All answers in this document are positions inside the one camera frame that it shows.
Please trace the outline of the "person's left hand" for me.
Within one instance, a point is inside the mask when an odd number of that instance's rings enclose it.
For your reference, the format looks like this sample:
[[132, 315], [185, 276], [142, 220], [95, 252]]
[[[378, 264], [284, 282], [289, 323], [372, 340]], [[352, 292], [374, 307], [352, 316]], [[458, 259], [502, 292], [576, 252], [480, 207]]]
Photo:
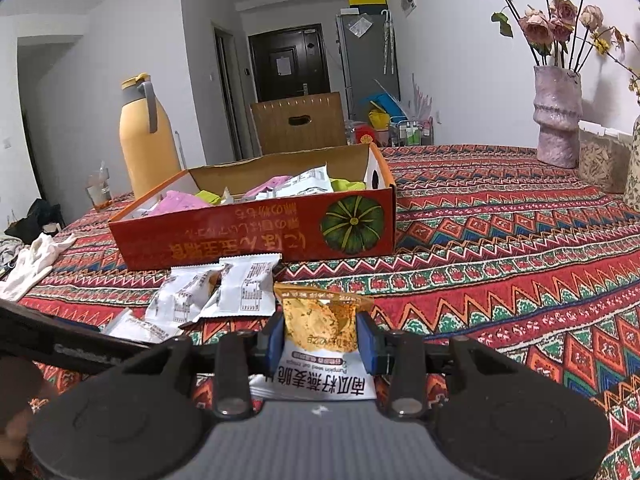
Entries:
[[18, 356], [1, 357], [1, 478], [13, 479], [25, 453], [36, 408], [58, 395], [38, 366]]

